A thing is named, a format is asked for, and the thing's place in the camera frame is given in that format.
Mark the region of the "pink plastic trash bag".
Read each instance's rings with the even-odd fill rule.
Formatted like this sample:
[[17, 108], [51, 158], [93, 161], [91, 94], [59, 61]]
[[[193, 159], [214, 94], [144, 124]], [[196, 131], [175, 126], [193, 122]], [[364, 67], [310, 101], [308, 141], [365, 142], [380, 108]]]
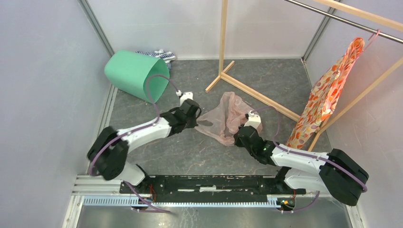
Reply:
[[[197, 119], [195, 129], [225, 146], [234, 146], [234, 135], [246, 123], [245, 115], [249, 111], [254, 110], [241, 97], [234, 92], [225, 92], [217, 107]], [[262, 124], [257, 129], [258, 133], [261, 130]]]

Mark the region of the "green trash bin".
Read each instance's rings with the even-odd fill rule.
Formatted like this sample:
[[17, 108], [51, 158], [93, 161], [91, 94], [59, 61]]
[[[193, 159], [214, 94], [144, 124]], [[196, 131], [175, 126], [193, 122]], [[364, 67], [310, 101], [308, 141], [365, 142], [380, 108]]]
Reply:
[[137, 98], [155, 102], [168, 85], [170, 72], [165, 62], [156, 57], [138, 54], [128, 50], [117, 51], [107, 62], [104, 73], [118, 89]]

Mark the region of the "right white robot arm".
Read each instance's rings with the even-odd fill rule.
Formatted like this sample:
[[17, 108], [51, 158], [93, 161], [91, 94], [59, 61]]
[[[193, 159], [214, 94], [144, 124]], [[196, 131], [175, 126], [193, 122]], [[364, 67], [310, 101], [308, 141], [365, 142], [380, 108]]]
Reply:
[[348, 206], [356, 206], [367, 192], [369, 174], [343, 150], [308, 152], [264, 140], [252, 126], [241, 127], [234, 135], [234, 144], [245, 148], [258, 162], [286, 168], [284, 176], [275, 179], [277, 192], [292, 189], [329, 193]]

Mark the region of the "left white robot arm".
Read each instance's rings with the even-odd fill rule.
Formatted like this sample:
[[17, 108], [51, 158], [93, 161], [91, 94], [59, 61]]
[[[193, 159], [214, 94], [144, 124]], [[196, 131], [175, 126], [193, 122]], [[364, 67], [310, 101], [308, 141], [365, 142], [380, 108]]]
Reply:
[[100, 175], [106, 181], [126, 181], [137, 193], [145, 193], [149, 189], [147, 174], [139, 165], [126, 161], [128, 154], [155, 140], [196, 127], [200, 114], [199, 104], [188, 98], [179, 107], [144, 124], [120, 130], [104, 128], [87, 153], [89, 175]]

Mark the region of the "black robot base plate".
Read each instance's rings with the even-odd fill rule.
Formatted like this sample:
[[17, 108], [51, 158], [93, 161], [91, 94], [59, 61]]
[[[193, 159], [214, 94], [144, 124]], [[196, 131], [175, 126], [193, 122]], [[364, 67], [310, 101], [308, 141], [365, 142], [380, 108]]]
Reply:
[[158, 203], [253, 203], [268, 195], [303, 195], [305, 189], [292, 189], [281, 168], [275, 176], [266, 175], [147, 175], [134, 189], [153, 195]]

